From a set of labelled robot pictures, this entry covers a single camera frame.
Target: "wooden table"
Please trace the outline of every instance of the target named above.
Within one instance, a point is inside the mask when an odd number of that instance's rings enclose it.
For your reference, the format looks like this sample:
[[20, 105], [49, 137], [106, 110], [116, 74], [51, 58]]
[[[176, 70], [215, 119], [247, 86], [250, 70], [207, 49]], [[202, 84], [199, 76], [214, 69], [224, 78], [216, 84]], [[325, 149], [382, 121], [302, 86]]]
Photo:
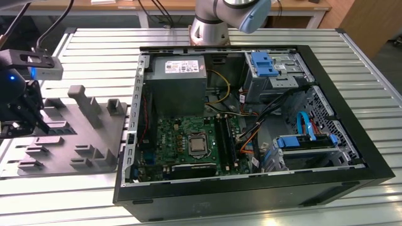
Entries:
[[[28, 16], [56, 16], [65, 9], [69, 0], [47, 0], [32, 3], [25, 15]], [[151, 0], [142, 0], [146, 10], [151, 15], [160, 15], [160, 12]], [[195, 0], [160, 0], [160, 3], [171, 15], [194, 15]], [[0, 11], [1, 15], [15, 15], [20, 8]], [[326, 0], [314, 4], [307, 0], [282, 0], [282, 16], [310, 16], [307, 28], [318, 28], [323, 15], [331, 9]], [[278, 3], [272, 5], [270, 16], [276, 16], [279, 11]], [[148, 28], [148, 17], [142, 11], [139, 2], [118, 1], [116, 4], [91, 5], [91, 0], [75, 0], [73, 9], [69, 15], [136, 15], [139, 16], [142, 28]]]

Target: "desk leg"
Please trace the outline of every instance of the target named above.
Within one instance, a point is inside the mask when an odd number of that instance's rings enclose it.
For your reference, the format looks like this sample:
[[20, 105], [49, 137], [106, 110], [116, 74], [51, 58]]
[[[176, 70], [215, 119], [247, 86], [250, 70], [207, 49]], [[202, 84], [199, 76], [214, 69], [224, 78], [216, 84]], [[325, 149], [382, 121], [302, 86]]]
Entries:
[[150, 28], [148, 16], [143, 11], [138, 11], [140, 28]]
[[314, 16], [311, 17], [309, 25], [307, 25], [307, 29], [317, 29], [318, 28], [318, 26], [321, 24], [321, 21], [322, 21], [322, 18], [325, 17], [325, 14], [326, 14], [325, 11], [317, 11], [314, 13]]

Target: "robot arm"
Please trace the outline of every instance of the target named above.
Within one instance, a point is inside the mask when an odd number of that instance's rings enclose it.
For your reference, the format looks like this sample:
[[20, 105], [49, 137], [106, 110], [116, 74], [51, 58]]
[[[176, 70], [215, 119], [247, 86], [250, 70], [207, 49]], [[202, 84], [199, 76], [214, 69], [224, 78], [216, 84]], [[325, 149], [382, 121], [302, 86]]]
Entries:
[[198, 0], [191, 27], [195, 45], [224, 45], [227, 24], [250, 34], [260, 27], [271, 9], [271, 0]]

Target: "sticker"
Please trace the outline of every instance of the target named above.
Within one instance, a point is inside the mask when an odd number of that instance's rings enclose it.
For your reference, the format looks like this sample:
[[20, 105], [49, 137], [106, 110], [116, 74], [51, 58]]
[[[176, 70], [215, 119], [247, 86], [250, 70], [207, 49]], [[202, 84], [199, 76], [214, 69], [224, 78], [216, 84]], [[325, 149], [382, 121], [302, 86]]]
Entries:
[[167, 61], [164, 63], [164, 73], [196, 73], [199, 70], [198, 60]]
[[259, 167], [259, 161], [256, 160], [256, 158], [252, 157], [251, 162], [255, 167]]
[[240, 103], [244, 104], [244, 102], [246, 102], [246, 96], [244, 96], [244, 95], [240, 95], [240, 96], [239, 96], [239, 99], [240, 99]]
[[134, 6], [119, 6], [118, 9], [136, 9]]
[[285, 65], [274, 65], [274, 68], [275, 68], [276, 70], [286, 70]]

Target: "yellow wire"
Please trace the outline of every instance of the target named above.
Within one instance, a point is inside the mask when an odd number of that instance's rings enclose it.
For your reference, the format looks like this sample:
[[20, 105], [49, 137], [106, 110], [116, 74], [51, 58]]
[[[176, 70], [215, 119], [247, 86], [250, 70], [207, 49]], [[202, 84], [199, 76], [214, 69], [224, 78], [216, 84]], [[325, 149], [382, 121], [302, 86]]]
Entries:
[[223, 76], [222, 74], [219, 74], [215, 70], [207, 70], [207, 71], [211, 71], [211, 72], [214, 72], [216, 75], [219, 75], [220, 78], [224, 80], [226, 85], [227, 85], [227, 92], [226, 92], [224, 97], [223, 97], [222, 99], [214, 101], [214, 102], [207, 102], [207, 103], [206, 103], [207, 105], [211, 105], [211, 104], [216, 104], [216, 103], [222, 102], [222, 101], [228, 97], [228, 95], [230, 95], [230, 93], [231, 93], [231, 84], [228, 83], [228, 81], [227, 81], [227, 79], [224, 78], [224, 76]]

